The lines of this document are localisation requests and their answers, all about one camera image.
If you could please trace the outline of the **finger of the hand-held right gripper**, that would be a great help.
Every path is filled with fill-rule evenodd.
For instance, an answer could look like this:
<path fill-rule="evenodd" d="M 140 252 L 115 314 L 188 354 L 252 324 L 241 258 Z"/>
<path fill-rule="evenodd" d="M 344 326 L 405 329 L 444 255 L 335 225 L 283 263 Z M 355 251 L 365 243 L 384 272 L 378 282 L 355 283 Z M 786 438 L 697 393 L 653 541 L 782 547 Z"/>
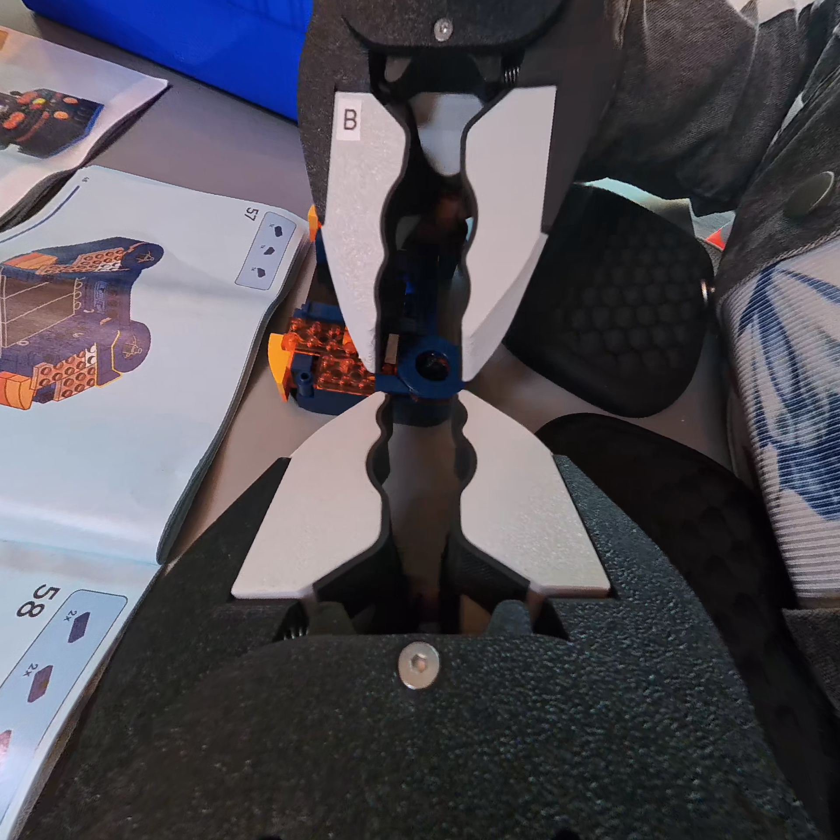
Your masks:
<path fill-rule="evenodd" d="M 408 102 L 334 95 L 322 241 L 355 349 L 369 371 L 378 342 L 377 284 L 386 264 L 385 208 L 406 170 Z"/>
<path fill-rule="evenodd" d="M 475 221 L 465 254 L 469 300 L 462 374 L 472 380 L 513 320 L 548 239 L 542 230 L 556 87 L 515 88 L 465 132 Z"/>

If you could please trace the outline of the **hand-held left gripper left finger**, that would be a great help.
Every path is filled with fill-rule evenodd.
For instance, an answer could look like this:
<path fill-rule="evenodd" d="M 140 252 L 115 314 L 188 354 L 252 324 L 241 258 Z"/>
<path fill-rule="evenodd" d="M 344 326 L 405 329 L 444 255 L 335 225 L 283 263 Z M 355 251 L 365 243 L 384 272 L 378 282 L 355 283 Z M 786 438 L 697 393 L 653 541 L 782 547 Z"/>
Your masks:
<path fill-rule="evenodd" d="M 365 397 L 292 454 L 231 593 L 300 599 L 372 556 L 390 534 L 391 399 Z"/>

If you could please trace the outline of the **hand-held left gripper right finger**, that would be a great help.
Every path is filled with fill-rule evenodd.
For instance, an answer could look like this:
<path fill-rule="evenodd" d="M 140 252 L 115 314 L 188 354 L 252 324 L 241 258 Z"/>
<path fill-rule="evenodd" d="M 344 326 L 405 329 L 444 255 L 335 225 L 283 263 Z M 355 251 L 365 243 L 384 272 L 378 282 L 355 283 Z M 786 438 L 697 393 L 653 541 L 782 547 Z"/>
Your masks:
<path fill-rule="evenodd" d="M 550 450 L 470 392 L 453 404 L 453 425 L 456 591 L 473 600 L 607 596 L 610 582 Z"/>

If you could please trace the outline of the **blue orange toy brick model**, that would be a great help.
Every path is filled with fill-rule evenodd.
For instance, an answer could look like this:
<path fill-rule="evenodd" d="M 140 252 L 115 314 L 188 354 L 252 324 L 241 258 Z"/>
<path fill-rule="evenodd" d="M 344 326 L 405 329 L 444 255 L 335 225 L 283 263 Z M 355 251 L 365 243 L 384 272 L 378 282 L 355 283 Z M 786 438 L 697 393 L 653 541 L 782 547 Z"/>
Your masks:
<path fill-rule="evenodd" d="M 282 398 L 313 413 L 339 415 L 383 392 L 392 397 L 399 424 L 429 427 L 448 419 L 450 401 L 465 384 L 460 348 L 443 335 L 439 309 L 457 277 L 470 226 L 454 190 L 397 223 L 385 276 L 395 309 L 385 318 L 383 355 L 374 371 L 365 367 L 338 304 L 312 292 L 287 330 L 269 336 L 269 367 Z"/>

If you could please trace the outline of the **blue plastic bin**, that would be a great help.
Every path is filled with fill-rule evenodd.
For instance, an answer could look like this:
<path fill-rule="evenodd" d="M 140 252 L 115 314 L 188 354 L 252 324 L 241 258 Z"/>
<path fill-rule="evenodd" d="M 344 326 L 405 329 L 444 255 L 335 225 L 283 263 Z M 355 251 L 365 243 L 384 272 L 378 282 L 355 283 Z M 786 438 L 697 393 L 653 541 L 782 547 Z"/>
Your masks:
<path fill-rule="evenodd" d="M 26 1 L 57 23 L 297 120 L 312 1 Z"/>

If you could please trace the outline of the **black padded mat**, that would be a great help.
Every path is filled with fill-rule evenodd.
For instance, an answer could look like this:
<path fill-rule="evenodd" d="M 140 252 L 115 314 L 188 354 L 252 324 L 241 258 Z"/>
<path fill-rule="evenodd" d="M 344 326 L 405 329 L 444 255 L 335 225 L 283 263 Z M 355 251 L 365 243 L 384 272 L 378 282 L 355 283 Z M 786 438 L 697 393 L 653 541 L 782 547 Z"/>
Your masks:
<path fill-rule="evenodd" d="M 759 497 L 716 461 L 601 414 L 537 432 L 569 458 L 686 579 L 745 683 L 782 771 L 825 835 L 838 838 L 838 710 L 792 632 L 796 597 Z"/>
<path fill-rule="evenodd" d="M 614 192 L 574 184 L 503 342 L 588 403 L 648 417 L 690 383 L 712 279 L 694 235 Z"/>

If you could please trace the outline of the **open toy instruction booklet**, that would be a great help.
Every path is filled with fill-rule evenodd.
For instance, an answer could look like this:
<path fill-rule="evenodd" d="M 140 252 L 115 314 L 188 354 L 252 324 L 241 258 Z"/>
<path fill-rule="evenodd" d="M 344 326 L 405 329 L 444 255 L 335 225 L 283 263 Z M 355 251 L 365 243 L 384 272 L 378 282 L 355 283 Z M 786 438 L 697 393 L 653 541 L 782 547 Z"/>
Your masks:
<path fill-rule="evenodd" d="M 306 220 L 100 166 L 2 233 L 2 838 L 159 572 Z"/>

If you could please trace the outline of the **closed instruction booklet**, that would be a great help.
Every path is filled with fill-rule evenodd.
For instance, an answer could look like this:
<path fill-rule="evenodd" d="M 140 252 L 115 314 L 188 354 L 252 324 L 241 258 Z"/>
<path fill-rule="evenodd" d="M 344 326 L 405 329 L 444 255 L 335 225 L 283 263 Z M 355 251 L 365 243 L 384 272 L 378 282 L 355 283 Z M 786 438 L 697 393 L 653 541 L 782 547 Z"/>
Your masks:
<path fill-rule="evenodd" d="M 109 143 L 168 83 L 6 27 L 1 47 L 6 227 Z"/>

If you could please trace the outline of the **grey denim jacket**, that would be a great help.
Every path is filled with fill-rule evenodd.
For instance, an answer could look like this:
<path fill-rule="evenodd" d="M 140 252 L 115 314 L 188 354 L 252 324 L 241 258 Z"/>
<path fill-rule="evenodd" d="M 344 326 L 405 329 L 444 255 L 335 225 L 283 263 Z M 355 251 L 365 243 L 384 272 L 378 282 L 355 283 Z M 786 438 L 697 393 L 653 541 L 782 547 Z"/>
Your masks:
<path fill-rule="evenodd" d="M 814 2 L 793 102 L 749 183 L 717 273 L 717 298 L 763 268 L 838 238 L 838 2 Z"/>

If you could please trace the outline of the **striped white blue shirt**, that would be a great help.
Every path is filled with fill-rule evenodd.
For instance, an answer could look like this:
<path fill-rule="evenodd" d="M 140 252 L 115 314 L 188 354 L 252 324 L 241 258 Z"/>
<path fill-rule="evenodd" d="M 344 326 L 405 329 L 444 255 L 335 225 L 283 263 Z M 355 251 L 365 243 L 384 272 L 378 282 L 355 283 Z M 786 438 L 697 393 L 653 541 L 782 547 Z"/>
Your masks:
<path fill-rule="evenodd" d="M 798 596 L 839 589 L 838 241 L 762 269 L 719 307 L 752 467 Z"/>

